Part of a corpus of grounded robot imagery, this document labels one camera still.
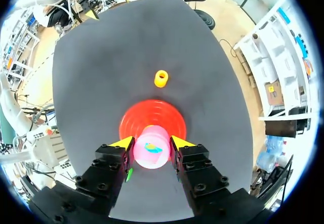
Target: yellow ring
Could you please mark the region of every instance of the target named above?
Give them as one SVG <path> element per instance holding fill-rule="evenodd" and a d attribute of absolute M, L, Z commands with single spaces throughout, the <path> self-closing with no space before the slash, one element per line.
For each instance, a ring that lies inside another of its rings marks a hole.
<path fill-rule="evenodd" d="M 166 86 L 168 79 L 168 73 L 164 70 L 159 70 L 155 74 L 154 84 L 159 88 L 163 88 L 164 86 Z"/>

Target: red disc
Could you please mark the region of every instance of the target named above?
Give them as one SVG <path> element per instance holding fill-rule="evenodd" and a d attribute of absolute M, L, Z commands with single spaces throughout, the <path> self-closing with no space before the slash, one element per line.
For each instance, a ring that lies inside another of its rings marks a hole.
<path fill-rule="evenodd" d="M 119 125 L 119 137 L 137 139 L 149 125 L 159 125 L 169 134 L 186 139 L 186 124 L 171 104 L 160 100 L 141 101 L 127 110 Z"/>

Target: pink cup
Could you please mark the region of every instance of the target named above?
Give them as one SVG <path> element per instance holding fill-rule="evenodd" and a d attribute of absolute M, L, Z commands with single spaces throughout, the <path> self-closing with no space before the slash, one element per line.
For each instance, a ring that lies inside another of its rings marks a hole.
<path fill-rule="evenodd" d="M 148 169 L 163 166 L 170 156 L 170 137 L 161 126 L 146 127 L 134 145 L 134 159 Z"/>

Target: metal rack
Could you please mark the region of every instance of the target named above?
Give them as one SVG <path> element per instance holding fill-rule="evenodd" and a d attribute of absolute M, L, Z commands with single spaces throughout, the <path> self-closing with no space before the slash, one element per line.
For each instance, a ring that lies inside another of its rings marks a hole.
<path fill-rule="evenodd" d="M 32 10 L 23 11 L 13 26 L 9 39 L 4 46 L 4 51 L 7 54 L 4 56 L 3 72 L 7 75 L 11 90 L 13 91 L 18 90 L 21 81 L 26 79 L 32 71 L 27 62 L 30 60 L 33 50 L 39 42 L 39 38 L 36 36 L 36 25 Z M 30 52 L 29 57 L 27 60 L 19 62 L 18 60 L 25 50 Z"/>

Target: black stool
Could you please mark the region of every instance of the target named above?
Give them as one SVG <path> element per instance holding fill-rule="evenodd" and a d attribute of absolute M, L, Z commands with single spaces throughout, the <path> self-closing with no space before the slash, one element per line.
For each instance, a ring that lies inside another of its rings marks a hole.
<path fill-rule="evenodd" d="M 197 2 L 203 2 L 205 0 L 184 0 L 185 2 L 192 2 L 194 1 L 195 4 L 194 4 L 194 11 L 196 12 L 196 14 L 199 15 L 199 17 L 204 21 L 204 23 L 208 26 L 208 28 L 210 30 L 214 29 L 215 28 L 215 20 L 213 19 L 212 16 L 210 16 L 209 14 L 207 14 L 206 12 L 202 11 L 202 10 L 197 10 L 196 9 L 196 5 L 197 5 Z"/>

